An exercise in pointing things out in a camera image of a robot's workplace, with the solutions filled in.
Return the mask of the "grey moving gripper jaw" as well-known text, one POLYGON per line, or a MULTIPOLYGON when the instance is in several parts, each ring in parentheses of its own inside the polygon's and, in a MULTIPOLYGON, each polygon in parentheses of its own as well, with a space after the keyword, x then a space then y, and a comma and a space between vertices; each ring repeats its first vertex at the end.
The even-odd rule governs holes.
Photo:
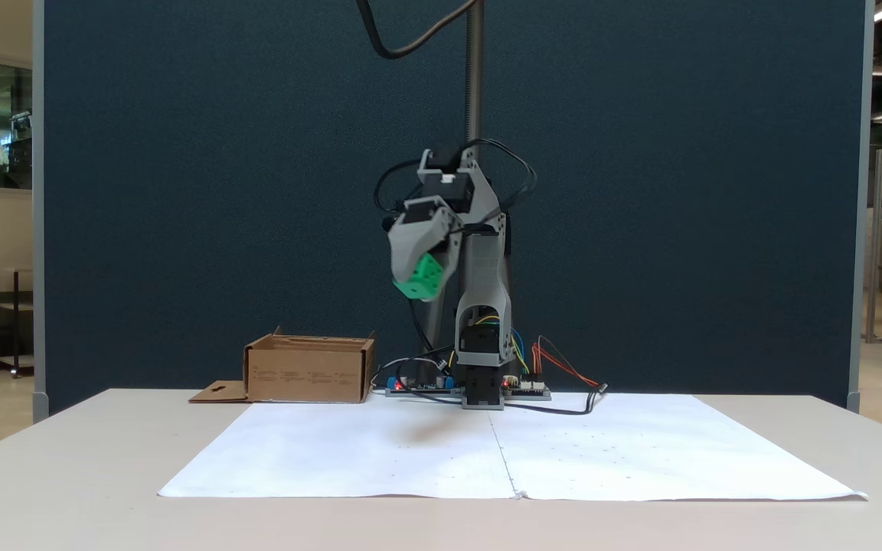
POLYGON ((421 302, 436 302, 461 261, 463 229, 453 230, 420 259, 421 302))

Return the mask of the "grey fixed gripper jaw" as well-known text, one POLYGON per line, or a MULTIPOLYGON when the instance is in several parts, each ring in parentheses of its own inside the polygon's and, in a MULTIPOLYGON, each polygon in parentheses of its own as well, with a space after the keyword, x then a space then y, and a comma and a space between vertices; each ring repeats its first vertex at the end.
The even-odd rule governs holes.
POLYGON ((450 230, 441 220, 406 223, 398 220, 388 231, 391 271, 398 282, 407 282, 419 265, 420 258, 446 240, 450 230))

